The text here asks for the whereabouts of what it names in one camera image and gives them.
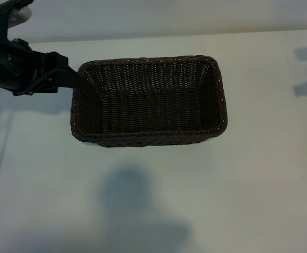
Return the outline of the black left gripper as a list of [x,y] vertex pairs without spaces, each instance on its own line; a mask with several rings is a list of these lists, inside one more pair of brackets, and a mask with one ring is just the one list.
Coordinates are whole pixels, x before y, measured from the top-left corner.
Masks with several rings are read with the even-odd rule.
[[56,52],[32,51],[27,43],[14,42],[22,49],[0,45],[0,88],[14,96],[57,93],[59,87],[81,88],[81,76],[68,64],[68,58]]

